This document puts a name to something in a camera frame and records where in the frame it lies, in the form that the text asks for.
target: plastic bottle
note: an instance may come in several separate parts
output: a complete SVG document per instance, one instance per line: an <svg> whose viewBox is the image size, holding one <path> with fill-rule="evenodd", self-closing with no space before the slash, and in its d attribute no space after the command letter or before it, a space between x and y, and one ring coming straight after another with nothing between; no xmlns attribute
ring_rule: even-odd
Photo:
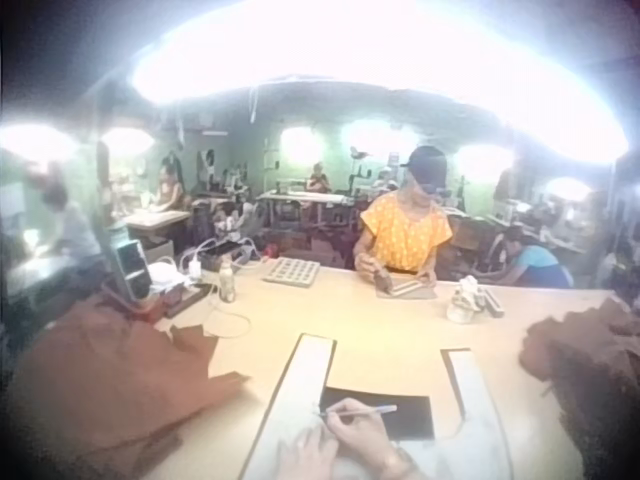
<svg viewBox="0 0 640 480"><path fill-rule="evenodd" d="M236 285L229 255L222 257L222 265L220 266L220 298L227 303L236 300Z"/></svg>

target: cloth pile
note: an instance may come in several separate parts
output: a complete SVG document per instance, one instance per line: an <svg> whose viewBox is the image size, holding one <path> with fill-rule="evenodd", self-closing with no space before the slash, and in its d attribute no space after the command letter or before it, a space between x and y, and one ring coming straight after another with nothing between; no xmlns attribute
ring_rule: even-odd
<svg viewBox="0 0 640 480"><path fill-rule="evenodd" d="M608 299L533 325L520 363L551 381L585 478L640 478L640 319L626 305Z"/></svg>
<svg viewBox="0 0 640 480"><path fill-rule="evenodd" d="M19 359L6 392L22 453L63 478L137 478L180 445L177 429L239 393L247 377L208 378L217 338L85 302Z"/></svg>

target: white pen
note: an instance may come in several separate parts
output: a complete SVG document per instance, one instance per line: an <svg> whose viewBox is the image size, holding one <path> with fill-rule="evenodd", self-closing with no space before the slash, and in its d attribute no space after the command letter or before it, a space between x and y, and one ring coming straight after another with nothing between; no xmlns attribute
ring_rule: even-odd
<svg viewBox="0 0 640 480"><path fill-rule="evenodd" d="M363 408L361 410L340 411L340 412L321 412L321 417L326 417L329 413L335 413L339 417L352 417L354 415L370 415L372 413L378 413L380 415L385 413L391 413L398 410L397 405L380 405L379 407Z"/></svg>

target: black paper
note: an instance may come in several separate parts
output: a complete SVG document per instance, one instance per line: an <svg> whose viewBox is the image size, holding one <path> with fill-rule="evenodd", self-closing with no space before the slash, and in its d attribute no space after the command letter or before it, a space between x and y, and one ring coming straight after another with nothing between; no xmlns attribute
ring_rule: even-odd
<svg viewBox="0 0 640 480"><path fill-rule="evenodd" d="M320 410L324 412L328 407L345 398L354 398L371 407L397 405L396 412L382 415L384 426L391 440L433 439L433 420L429 397L381 395L325 387L320 400Z"/></svg>

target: yellow floral blouse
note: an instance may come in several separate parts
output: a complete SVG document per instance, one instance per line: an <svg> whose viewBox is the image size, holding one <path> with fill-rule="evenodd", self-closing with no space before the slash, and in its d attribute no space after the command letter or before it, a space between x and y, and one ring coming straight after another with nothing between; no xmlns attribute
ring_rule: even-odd
<svg viewBox="0 0 640 480"><path fill-rule="evenodd" d="M417 272L429 252L452 236L439 207L432 208L422 220L411 221L398 204L397 192L379 197L361 218L375 237L372 253L387 267L398 270Z"/></svg>

